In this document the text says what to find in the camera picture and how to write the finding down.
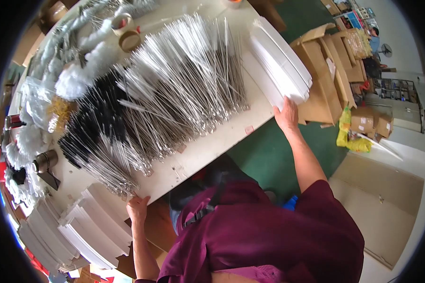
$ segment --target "masking tape roll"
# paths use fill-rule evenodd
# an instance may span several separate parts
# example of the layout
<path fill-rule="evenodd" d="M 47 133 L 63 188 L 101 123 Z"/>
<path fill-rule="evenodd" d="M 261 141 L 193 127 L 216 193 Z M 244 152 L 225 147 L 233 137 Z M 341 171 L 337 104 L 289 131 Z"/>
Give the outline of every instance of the masking tape roll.
<path fill-rule="evenodd" d="M 221 0 L 227 8 L 238 9 L 243 0 Z"/>
<path fill-rule="evenodd" d="M 135 30 L 129 30 L 119 38 L 118 44 L 124 52 L 129 53 L 137 49 L 142 43 L 140 34 Z"/>
<path fill-rule="evenodd" d="M 112 20 L 112 30 L 117 36 L 122 36 L 134 27 L 134 20 L 128 13 L 119 14 Z"/>

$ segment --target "floor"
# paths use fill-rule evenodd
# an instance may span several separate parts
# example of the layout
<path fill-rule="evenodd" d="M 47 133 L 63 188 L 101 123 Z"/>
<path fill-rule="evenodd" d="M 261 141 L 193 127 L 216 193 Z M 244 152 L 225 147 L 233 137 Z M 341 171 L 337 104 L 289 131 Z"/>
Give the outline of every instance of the floor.
<path fill-rule="evenodd" d="M 287 25 L 281 33 L 287 42 L 312 28 L 334 22 L 320 0 L 285 0 L 276 9 Z M 310 123 L 300 125 L 300 130 L 329 178 L 348 152 L 335 145 L 338 125 L 322 129 L 319 123 Z M 263 189 L 273 190 L 280 203 L 299 194 L 291 147 L 273 118 L 227 153 Z"/>

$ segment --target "human hand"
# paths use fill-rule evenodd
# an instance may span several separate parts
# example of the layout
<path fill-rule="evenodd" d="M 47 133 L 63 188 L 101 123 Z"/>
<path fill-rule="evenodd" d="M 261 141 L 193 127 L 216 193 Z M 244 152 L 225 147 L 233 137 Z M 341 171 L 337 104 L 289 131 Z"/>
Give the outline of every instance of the human hand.
<path fill-rule="evenodd" d="M 146 208 L 148 206 L 149 199 L 150 196 L 146 196 L 143 199 L 141 197 L 135 196 L 130 199 L 126 205 L 126 210 L 129 214 L 132 224 L 143 224 L 145 222 Z"/>
<path fill-rule="evenodd" d="M 273 106 L 273 108 L 277 125 L 285 134 L 287 131 L 298 129 L 298 109 L 294 101 L 285 96 L 282 111 L 280 112 L 277 106 Z"/>

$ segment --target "maroon shirt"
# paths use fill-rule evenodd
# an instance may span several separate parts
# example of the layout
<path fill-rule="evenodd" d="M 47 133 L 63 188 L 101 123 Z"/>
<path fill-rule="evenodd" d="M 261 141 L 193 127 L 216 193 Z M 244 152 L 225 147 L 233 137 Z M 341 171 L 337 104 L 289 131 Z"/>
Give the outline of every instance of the maroon shirt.
<path fill-rule="evenodd" d="M 253 182 L 229 183 L 214 212 L 182 229 L 215 191 L 198 194 L 181 212 L 158 283 L 209 283 L 216 271 L 260 283 L 359 281 L 363 237 L 326 181 L 302 193 L 293 212 L 272 205 Z"/>

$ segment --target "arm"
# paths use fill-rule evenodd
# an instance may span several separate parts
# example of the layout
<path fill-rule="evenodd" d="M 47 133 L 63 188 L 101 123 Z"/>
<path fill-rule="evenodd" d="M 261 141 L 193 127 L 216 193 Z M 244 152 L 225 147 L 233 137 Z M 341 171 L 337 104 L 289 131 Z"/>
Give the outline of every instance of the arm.
<path fill-rule="evenodd" d="M 317 180 L 327 181 L 318 160 L 300 133 L 297 105 L 285 96 L 283 110 L 280 112 L 277 106 L 274 106 L 274 116 L 293 150 L 296 176 L 301 193 Z"/>
<path fill-rule="evenodd" d="M 132 246 L 134 247 L 134 266 L 137 279 L 156 281 L 159 277 L 159 266 L 149 250 L 148 241 L 145 237 L 144 224 L 146 207 L 149 196 L 144 199 L 133 197 L 127 204 L 126 210 L 132 221 Z"/>

